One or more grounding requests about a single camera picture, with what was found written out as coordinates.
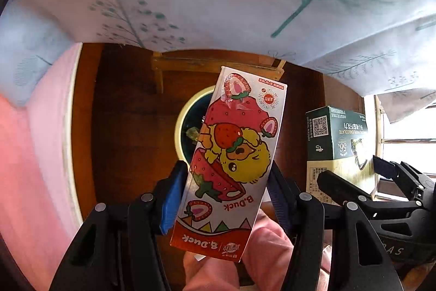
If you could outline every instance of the dark wood floor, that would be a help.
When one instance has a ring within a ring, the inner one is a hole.
[[[92,108],[92,167],[98,202],[126,203],[153,190],[177,160],[174,125],[188,99],[218,75],[164,72],[164,94],[156,94],[151,52],[131,46],[106,45],[95,83]],[[189,56],[229,56],[224,51],[190,51]],[[254,54],[232,53],[232,59],[265,63]],[[288,85],[275,160],[301,189],[306,180],[305,112],[325,105],[322,75],[286,64],[281,82]],[[184,252],[158,240],[166,274],[174,290],[184,285]]]

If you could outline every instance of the person's leg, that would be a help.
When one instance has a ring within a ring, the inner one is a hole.
[[[288,270],[294,246],[283,229],[259,210],[243,262],[253,281],[261,291],[279,291]],[[326,291],[330,258],[323,252],[317,291]]]
[[[186,252],[183,266],[186,273],[184,291],[236,291],[239,278],[235,263],[206,257],[197,261],[194,253]]]

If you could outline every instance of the yellow bin rim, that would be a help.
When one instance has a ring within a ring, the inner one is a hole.
[[[179,116],[177,117],[176,127],[174,129],[174,145],[176,147],[177,157],[180,160],[185,161],[185,163],[188,165],[188,167],[189,167],[190,163],[188,161],[186,161],[186,158],[183,154],[182,140],[180,139],[183,121],[185,120],[185,117],[186,117],[188,111],[190,110],[190,108],[202,97],[204,97],[210,93],[213,93],[214,89],[215,89],[215,86],[212,85],[212,86],[207,87],[203,90],[200,90],[198,93],[194,94],[191,97],[191,99],[189,99],[188,102],[183,106],[182,110],[180,110]]]

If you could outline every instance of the red and white box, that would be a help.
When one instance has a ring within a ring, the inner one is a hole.
[[[222,68],[190,165],[172,246],[240,261],[267,185],[286,87]]]

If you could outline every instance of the metal screw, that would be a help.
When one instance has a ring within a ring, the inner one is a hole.
[[[149,192],[145,193],[144,195],[141,196],[141,200],[144,201],[144,202],[150,202],[153,199],[154,199],[153,194],[151,194]]]
[[[302,200],[304,200],[304,201],[309,201],[309,200],[311,200],[312,199],[312,195],[311,194],[308,194],[308,193],[306,193],[306,192],[302,192],[302,193],[300,193],[300,199],[302,199]]]
[[[101,203],[95,205],[95,210],[96,210],[97,212],[104,211],[105,208],[106,208],[106,204],[103,203],[103,202],[101,202]]]
[[[347,202],[347,207],[352,211],[356,211],[358,206],[355,202],[349,201]]]

